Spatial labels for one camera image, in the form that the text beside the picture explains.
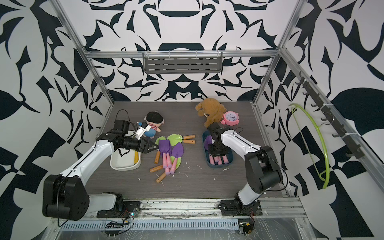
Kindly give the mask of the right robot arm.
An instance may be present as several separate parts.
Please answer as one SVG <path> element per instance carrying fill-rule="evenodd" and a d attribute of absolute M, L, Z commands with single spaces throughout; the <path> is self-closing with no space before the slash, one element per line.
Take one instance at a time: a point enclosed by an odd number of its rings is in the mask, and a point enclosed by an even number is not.
<path fill-rule="evenodd" d="M 208 127 L 213 139 L 209 153 L 224 157 L 232 150 L 245 161 L 246 185 L 235 194 L 233 200 L 222 200 L 218 208 L 222 216 L 251 216 L 261 212 L 258 199 L 283 181 L 282 168 L 269 146 L 258 146 L 243 138 L 236 130 L 219 123 Z"/>

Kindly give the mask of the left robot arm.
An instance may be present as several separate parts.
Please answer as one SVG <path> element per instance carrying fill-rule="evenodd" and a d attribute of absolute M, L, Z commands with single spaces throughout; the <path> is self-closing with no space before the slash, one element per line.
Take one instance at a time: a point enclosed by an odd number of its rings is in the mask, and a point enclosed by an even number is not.
<path fill-rule="evenodd" d="M 43 216 L 78 221 L 86 214 L 112 210 L 117 204 L 116 194 L 87 193 L 85 186 L 92 174 L 117 149 L 146 154 L 158 148 L 155 142 L 145 137 L 102 134 L 95 145 L 68 169 L 44 180 Z"/>

